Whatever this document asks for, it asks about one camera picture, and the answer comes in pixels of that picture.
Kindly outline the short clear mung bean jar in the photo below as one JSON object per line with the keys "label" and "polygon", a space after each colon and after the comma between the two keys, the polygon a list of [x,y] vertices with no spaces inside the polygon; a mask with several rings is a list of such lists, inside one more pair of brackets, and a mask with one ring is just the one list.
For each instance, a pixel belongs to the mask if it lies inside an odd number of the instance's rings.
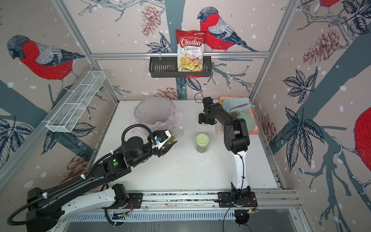
{"label": "short clear mung bean jar", "polygon": [[172,135],[169,142],[173,143],[177,139],[181,138],[184,135],[184,129],[181,125],[174,125],[171,128],[169,128],[169,132]]}

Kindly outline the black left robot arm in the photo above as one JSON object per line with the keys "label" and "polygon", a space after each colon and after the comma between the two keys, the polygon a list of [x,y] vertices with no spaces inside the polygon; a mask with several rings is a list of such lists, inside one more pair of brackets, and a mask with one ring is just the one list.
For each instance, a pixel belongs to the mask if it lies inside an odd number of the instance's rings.
{"label": "black left robot arm", "polygon": [[150,135],[148,142],[138,136],[121,139],[121,146],[98,159],[80,176],[61,185],[33,188],[28,192],[27,204],[7,219],[10,226],[25,225],[29,232],[47,232],[66,218],[96,208],[118,209],[134,207],[125,187],[115,184],[111,188],[90,193],[129,174],[131,169],[152,156],[165,155],[176,142],[164,134]]}

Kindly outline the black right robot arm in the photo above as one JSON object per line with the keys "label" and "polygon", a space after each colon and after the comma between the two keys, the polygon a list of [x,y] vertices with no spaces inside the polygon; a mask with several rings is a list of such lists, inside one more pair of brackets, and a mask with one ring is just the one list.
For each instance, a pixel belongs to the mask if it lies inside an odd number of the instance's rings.
{"label": "black right robot arm", "polygon": [[228,113],[220,103],[214,103],[211,97],[202,99],[204,110],[199,114],[199,123],[223,126],[224,145],[233,155],[234,173],[231,182],[231,200],[237,207],[247,204],[251,197],[251,188],[247,180],[246,154],[250,138],[244,119],[238,119]]}

